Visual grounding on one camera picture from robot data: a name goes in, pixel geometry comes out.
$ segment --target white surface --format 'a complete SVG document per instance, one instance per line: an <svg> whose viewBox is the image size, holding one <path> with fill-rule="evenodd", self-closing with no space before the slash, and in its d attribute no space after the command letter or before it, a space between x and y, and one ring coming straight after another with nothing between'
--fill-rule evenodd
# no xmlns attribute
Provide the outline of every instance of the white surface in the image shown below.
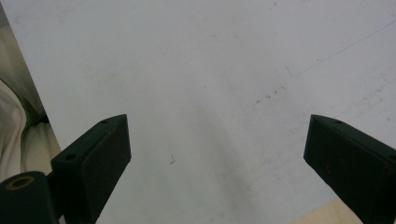
<svg viewBox="0 0 396 224"><path fill-rule="evenodd" d="M129 116L99 223L292 222L334 197L312 113L396 147L395 1L2 3L61 148Z"/></svg>

